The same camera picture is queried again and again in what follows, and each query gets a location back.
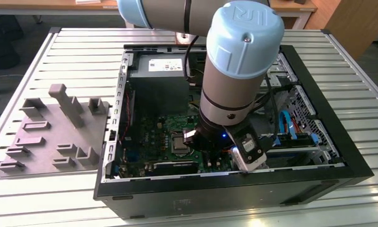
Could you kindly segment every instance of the gray carpet floor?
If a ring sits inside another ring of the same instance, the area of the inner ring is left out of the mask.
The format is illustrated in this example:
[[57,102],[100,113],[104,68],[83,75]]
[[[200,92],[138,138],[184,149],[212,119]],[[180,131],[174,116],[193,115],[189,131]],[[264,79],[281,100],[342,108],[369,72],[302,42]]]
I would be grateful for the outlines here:
[[[125,27],[120,16],[43,16],[44,23],[37,25],[32,16],[17,16],[24,30],[24,38],[12,44],[21,56],[20,64],[8,70],[0,70],[0,75],[24,74],[35,58],[36,52],[48,35],[51,27]],[[372,45],[358,64],[378,86],[378,47]],[[21,77],[0,79],[0,113],[3,112]]]

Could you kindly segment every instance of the wooden desk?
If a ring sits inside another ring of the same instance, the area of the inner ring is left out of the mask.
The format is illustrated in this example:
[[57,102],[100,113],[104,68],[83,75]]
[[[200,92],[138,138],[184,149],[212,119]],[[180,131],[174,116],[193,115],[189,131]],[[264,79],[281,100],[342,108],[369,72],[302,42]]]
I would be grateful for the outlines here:
[[306,29],[328,29],[354,59],[378,36],[378,0],[312,0],[318,6]]
[[304,5],[294,3],[293,0],[270,0],[270,7],[284,18],[286,29],[304,29],[310,14],[317,11],[312,0],[306,0]]
[[0,14],[118,15],[118,7],[113,0],[81,5],[75,0],[0,0]]
[[[301,5],[293,0],[270,0],[272,8],[284,17],[286,28],[304,29],[310,13],[317,10],[312,0]],[[75,0],[0,0],[0,14],[11,15],[118,15],[117,2],[76,5]]]

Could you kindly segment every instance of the power supply label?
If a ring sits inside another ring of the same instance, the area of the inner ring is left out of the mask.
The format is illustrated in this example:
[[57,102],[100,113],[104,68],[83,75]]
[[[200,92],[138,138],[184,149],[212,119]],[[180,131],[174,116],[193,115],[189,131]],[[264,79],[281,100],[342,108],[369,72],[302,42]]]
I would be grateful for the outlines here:
[[182,71],[182,59],[150,59],[149,72]]

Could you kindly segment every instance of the slatted metal surface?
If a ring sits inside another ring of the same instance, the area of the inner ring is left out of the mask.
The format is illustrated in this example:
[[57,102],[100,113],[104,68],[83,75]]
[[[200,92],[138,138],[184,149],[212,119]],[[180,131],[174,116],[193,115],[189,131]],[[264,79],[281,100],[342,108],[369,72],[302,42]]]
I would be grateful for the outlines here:
[[[0,119],[0,161],[24,117],[17,110],[23,100],[40,97],[53,103],[48,96],[52,83],[64,83],[80,102],[92,96],[114,101],[122,47],[133,43],[173,44],[174,34],[110,28],[67,28],[49,34]],[[0,226],[153,226],[156,222],[165,222],[160,226],[378,226],[378,93],[333,43],[320,31],[285,33],[284,44],[296,47],[373,168],[376,176],[369,180],[302,206],[124,221],[93,200],[94,171],[0,179]]]

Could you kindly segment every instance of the light blue joint cap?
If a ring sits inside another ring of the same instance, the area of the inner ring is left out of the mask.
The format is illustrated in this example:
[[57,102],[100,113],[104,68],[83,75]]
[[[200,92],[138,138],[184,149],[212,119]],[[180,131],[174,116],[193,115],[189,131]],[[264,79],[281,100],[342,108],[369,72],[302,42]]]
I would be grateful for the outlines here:
[[233,1],[213,16],[208,34],[208,55],[229,77],[261,76],[277,58],[284,21],[274,10],[253,1]]
[[118,0],[118,12],[126,22],[152,28],[145,17],[141,0]]

